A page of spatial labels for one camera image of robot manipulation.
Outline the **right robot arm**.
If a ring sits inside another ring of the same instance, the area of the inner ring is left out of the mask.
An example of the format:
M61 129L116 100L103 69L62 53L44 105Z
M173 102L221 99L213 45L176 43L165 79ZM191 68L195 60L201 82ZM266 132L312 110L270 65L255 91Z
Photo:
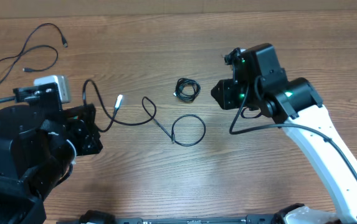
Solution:
M266 124L232 135L281 129L303 152L323 182L335 212L295 203L275 213L272 223L357 223L357 160L331 121L322 97L306 78L289 80L272 44L236 48L224 56L231 79L220 80L211 96L224 110L259 110Z

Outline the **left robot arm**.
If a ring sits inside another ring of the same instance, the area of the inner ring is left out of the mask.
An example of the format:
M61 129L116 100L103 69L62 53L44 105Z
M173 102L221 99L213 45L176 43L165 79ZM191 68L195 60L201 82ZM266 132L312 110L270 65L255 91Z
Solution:
M102 149L94 105L46 114L38 106L0 110L0 223L43 223L44 200L77 156Z

